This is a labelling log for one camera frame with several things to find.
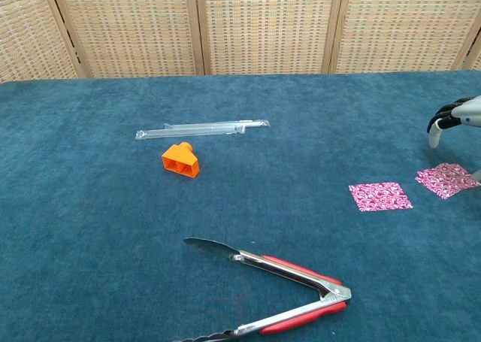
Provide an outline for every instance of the blue carpet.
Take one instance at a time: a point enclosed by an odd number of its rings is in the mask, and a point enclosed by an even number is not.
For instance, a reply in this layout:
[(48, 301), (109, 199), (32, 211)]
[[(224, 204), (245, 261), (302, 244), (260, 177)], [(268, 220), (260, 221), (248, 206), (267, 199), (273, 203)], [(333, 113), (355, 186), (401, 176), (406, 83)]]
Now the blue carpet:
[[(481, 73), (41, 80), (0, 85), (0, 340), (171, 341), (315, 301), (199, 253), (196, 236), (341, 279), (339, 314), (245, 341), (480, 341), (481, 188), (443, 200), (414, 180), (481, 168), (481, 130), (431, 150), (442, 105)], [(163, 169), (163, 123), (267, 119), (186, 140), (195, 179)], [(413, 209), (362, 213), (348, 185), (400, 183)]]

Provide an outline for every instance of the red tong handle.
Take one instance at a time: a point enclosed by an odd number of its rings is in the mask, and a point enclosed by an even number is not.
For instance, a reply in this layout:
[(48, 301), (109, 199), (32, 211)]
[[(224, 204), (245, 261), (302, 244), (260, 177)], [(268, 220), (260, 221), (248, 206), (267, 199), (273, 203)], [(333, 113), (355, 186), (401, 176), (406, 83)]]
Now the red tong handle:
[[(329, 282), (336, 283), (336, 284), (341, 284), (339, 280), (336, 280), (332, 277), (328, 276), (323, 276), (321, 274), (317, 274), (314, 271), (311, 271), (310, 269), (306, 269), (304, 267), (301, 267), (299, 265), (295, 265), (290, 262), (283, 261), (282, 259), (278, 259), (276, 257), (270, 257), (270, 256), (262, 256), (266, 259), (269, 259), (270, 261), (277, 262), (281, 265), (286, 265), (289, 266), (290, 268), (297, 269), (298, 271), (302, 271), (306, 274), (310, 274), (314, 277), (322, 278), (324, 280), (328, 280)], [(282, 321), (279, 323), (276, 323), (275, 325), (270, 325), (269, 327), (263, 328), (261, 330), (261, 334), (275, 334), (275, 333), (280, 333), (280, 332), (285, 332), (288, 331), (289, 329), (293, 329), (296, 327), (299, 327), (301, 325), (305, 325), (309, 322), (314, 321), (315, 319), (318, 319), (322, 316), (326, 316), (328, 314), (333, 314), (337, 312), (341, 312), (342, 310), (345, 310), (347, 307), (346, 302), (339, 302), (336, 304), (332, 304), (331, 306), (319, 308), (318, 310), (313, 310), (312, 312), (303, 314), (301, 316), (297, 316), (291, 319), (288, 319), (286, 321)]]

